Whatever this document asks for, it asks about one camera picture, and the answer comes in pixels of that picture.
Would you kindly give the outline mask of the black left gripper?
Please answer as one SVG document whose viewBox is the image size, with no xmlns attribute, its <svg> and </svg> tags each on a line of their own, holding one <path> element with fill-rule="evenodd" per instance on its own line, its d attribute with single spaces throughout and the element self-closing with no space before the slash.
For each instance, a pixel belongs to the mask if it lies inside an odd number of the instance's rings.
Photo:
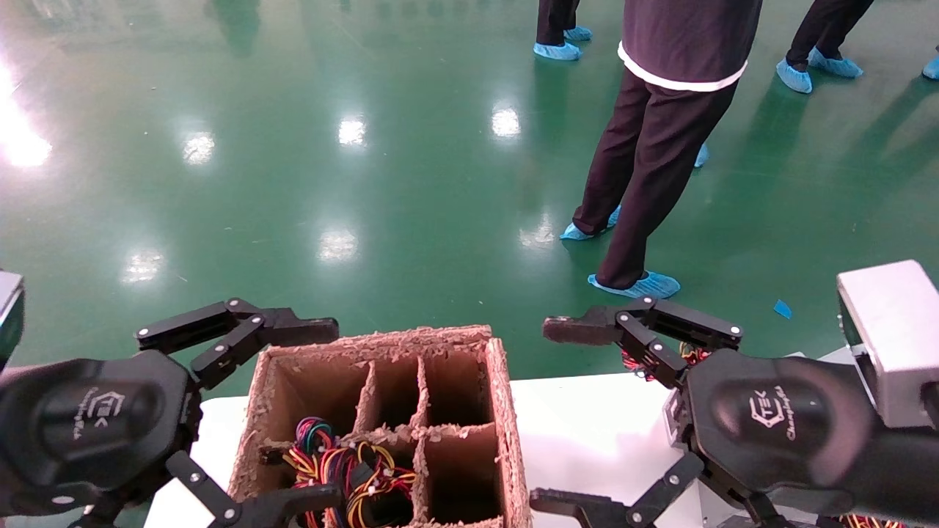
<svg viewBox="0 0 939 528">
<path fill-rule="evenodd" d="M 302 513 L 339 507 L 342 488 L 331 484 L 237 502 L 185 452 L 197 437 L 201 389 L 217 387 L 268 345 L 339 337 L 335 318 L 306 320 L 289 307 L 263 309 L 229 298 L 145 325 L 136 333 L 144 352 L 131 358 L 4 369 L 3 517 L 83 508 L 78 526 L 112 527 L 170 475 L 212 514 L 211 527 L 288 527 Z M 167 356 L 207 342 L 191 371 Z"/>
</svg>

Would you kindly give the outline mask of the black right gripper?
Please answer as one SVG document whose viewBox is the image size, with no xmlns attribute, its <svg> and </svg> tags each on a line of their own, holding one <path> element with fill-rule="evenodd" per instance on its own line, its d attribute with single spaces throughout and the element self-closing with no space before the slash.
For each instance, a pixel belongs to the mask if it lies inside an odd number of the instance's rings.
<svg viewBox="0 0 939 528">
<path fill-rule="evenodd" d="M 533 510 L 574 518 L 581 527 L 654 527 L 702 474 L 704 485 L 735 507 L 756 494 L 779 507 L 858 505 L 852 468 L 881 420 L 856 367 L 745 356 L 732 351 L 740 327 L 661 298 L 548 317 L 543 335 L 554 343 L 617 345 L 668 389 L 685 377 L 691 447 L 701 457 L 683 454 L 633 505 L 536 488 Z M 662 335 L 721 351 L 691 367 Z"/>
</svg>

